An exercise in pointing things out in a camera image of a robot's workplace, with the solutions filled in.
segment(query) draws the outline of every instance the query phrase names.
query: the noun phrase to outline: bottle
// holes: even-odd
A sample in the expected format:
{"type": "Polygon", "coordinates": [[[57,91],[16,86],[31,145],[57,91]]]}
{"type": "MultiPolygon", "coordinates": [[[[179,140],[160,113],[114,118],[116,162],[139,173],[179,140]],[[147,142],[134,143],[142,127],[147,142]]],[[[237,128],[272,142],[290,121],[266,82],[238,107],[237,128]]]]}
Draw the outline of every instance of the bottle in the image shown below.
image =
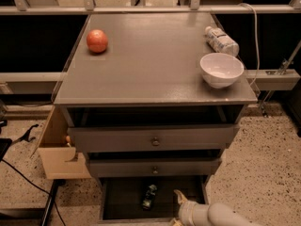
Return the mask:
{"type": "Polygon", "coordinates": [[[207,26],[205,29],[206,41],[217,53],[224,53],[237,57],[239,45],[222,29],[207,26]]]}

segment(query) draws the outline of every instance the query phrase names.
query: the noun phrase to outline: bowl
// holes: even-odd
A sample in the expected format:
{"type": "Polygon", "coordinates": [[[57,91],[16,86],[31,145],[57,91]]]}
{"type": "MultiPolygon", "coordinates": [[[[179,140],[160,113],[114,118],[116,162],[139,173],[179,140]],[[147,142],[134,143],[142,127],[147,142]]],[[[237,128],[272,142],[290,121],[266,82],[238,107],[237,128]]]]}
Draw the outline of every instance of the bowl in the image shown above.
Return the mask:
{"type": "Polygon", "coordinates": [[[204,56],[199,65],[204,80],[216,89],[232,85],[244,72],[244,65],[240,60],[222,53],[204,56]]]}

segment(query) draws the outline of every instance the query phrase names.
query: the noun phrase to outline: floor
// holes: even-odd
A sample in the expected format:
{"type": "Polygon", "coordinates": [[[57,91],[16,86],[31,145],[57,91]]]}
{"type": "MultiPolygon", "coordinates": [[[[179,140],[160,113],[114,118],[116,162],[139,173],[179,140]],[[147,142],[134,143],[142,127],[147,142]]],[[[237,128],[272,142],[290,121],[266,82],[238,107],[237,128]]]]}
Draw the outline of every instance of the floor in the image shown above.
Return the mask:
{"type": "MultiPolygon", "coordinates": [[[[16,106],[10,109],[8,126],[3,127],[0,136],[16,139],[31,125],[39,125],[31,134],[37,139],[12,146],[5,160],[45,190],[50,189],[52,181],[45,179],[40,155],[34,151],[49,108],[21,110],[16,106]]],[[[246,110],[238,135],[223,154],[223,163],[206,186],[207,194],[210,202],[223,202],[262,225],[299,226],[301,138],[279,103],[269,103],[266,110],[268,118],[261,115],[256,105],[246,110]]],[[[0,163],[0,188],[0,208],[43,207],[47,200],[45,193],[35,189],[3,162],[0,163]]],[[[56,196],[58,210],[66,225],[97,225],[100,222],[101,195],[94,179],[66,181],[56,196]]],[[[39,225],[39,222],[0,221],[0,225],[30,226],[39,225]]],[[[63,225],[55,209],[49,225],[63,225]]],[[[131,222],[128,225],[168,223],[131,222]]]]}

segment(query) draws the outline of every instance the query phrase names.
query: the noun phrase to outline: drawer knob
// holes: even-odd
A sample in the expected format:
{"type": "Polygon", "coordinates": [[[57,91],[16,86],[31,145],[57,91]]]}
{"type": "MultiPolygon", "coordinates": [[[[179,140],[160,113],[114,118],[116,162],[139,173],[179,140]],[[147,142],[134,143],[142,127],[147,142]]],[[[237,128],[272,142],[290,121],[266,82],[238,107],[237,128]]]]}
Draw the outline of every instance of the drawer knob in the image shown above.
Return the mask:
{"type": "Polygon", "coordinates": [[[158,139],[157,137],[154,137],[154,138],[151,140],[151,144],[152,144],[152,146],[157,147],[157,146],[160,145],[160,141],[159,141],[159,139],[158,139]]]}
{"type": "Polygon", "coordinates": [[[152,174],[158,174],[159,171],[158,171],[158,168],[157,167],[153,167],[152,168],[152,174]]]}

